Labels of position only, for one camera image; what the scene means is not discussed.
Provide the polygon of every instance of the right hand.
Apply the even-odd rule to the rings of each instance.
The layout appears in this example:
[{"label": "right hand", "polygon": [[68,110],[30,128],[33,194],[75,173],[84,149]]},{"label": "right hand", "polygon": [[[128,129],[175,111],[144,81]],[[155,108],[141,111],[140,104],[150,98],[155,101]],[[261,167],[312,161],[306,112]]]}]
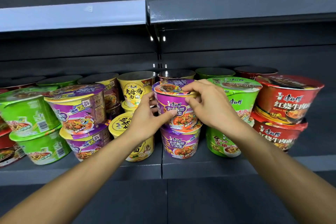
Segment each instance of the right hand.
[{"label": "right hand", "polygon": [[187,84],[182,90],[196,91],[200,94],[196,98],[189,97],[185,100],[205,125],[229,136],[246,124],[237,115],[221,87],[202,79]]}]

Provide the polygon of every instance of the left hand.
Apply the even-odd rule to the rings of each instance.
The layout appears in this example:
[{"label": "left hand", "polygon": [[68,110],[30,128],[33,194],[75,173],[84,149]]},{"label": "left hand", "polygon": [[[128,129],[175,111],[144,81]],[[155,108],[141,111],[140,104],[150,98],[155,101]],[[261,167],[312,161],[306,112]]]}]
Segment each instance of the left hand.
[{"label": "left hand", "polygon": [[170,110],[157,117],[154,116],[153,113],[157,112],[158,108],[150,108],[152,105],[157,105],[156,100],[150,100],[153,97],[154,92],[150,92],[141,98],[141,102],[133,114],[132,121],[125,131],[138,143],[154,135],[163,124],[177,115],[176,110]]}]

